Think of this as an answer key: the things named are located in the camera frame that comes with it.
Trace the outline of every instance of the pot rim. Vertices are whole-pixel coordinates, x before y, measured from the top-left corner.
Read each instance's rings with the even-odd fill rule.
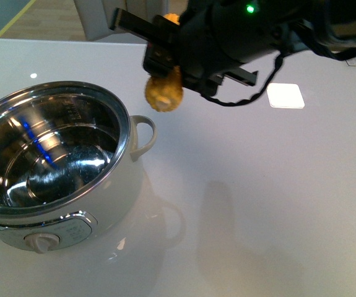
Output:
[[[10,95],[7,95],[0,99],[0,114],[2,116],[7,115],[10,110],[20,103],[30,100],[36,100],[38,97],[44,97],[47,95],[58,95],[60,92],[64,94],[77,94],[87,95],[92,97],[93,100],[102,103],[107,108],[111,109],[117,118],[119,124],[119,139],[113,157],[104,170],[91,182],[81,187],[77,191],[69,194],[66,197],[57,199],[47,204],[36,205],[31,207],[9,207],[6,205],[0,205],[0,218],[22,218],[22,217],[34,217],[43,215],[65,207],[86,195],[86,193],[94,190],[102,181],[104,181],[111,172],[120,163],[123,155],[128,149],[131,134],[131,121],[126,107],[121,100],[109,90],[87,82],[79,82],[73,80],[67,81],[55,81],[47,82],[44,84],[38,84],[31,87],[23,88]]]

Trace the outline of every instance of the robotic arm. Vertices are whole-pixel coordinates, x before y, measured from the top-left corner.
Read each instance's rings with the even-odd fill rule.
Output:
[[[180,66],[183,87],[214,103],[237,106],[260,97],[291,54],[312,50],[338,60],[356,57],[356,32],[347,34],[344,27],[353,25],[356,2],[346,0],[189,0],[179,25],[159,15],[151,24],[117,9],[111,28],[147,40],[143,66],[150,75],[166,77]],[[273,51],[280,55],[259,94],[238,103],[212,98],[224,78],[255,85],[257,72],[240,66]]]

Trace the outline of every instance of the stainless steel inner pot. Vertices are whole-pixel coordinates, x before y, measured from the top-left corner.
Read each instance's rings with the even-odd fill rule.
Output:
[[[124,105],[96,85],[53,82],[3,98],[0,216],[50,211],[85,193],[118,164],[129,135]]]

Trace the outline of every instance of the white pot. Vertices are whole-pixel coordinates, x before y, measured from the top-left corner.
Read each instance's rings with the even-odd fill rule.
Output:
[[[142,147],[139,123],[153,130]],[[0,239],[43,253],[113,226],[139,195],[139,157],[156,137],[149,118],[128,116],[92,84],[53,82],[1,99]]]

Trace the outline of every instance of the floor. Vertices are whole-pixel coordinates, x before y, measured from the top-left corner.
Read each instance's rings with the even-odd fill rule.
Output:
[[[28,3],[13,24],[0,28],[0,38],[34,40],[85,40],[73,0],[14,0]],[[187,0],[170,0],[169,11],[181,13]],[[8,23],[0,17],[0,23]]]

